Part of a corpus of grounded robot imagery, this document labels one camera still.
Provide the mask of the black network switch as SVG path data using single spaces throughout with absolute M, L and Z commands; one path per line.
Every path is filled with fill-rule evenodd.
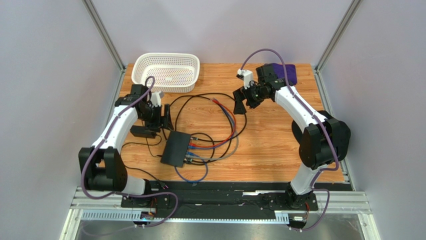
M 191 135 L 171 131 L 160 159 L 161 164 L 182 168 L 190 145 Z

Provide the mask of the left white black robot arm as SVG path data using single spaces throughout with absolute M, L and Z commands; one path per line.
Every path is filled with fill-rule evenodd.
M 78 153 L 80 185 L 87 197 L 96 199 L 88 191 L 132 197 L 152 193 L 147 179 L 128 174 L 121 151 L 132 129 L 143 138 L 154 138 L 160 129 L 173 129 L 170 106 L 162 105 L 163 97 L 162 91 L 152 91 L 151 86 L 133 84 L 129 94 L 117 99 L 100 137 Z

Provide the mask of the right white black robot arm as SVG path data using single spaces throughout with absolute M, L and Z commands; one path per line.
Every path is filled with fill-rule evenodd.
M 292 117 L 301 165 L 286 187 L 285 203 L 291 209 L 299 209 L 313 194 L 319 176 L 339 169 L 348 152 L 351 131 L 345 122 L 309 105 L 287 74 L 277 75 L 273 64 L 258 67 L 256 74 L 257 80 L 252 71 L 238 69 L 236 76 L 243 86 L 233 92 L 233 113 L 245 114 L 246 107 L 254 109 L 270 99 Z

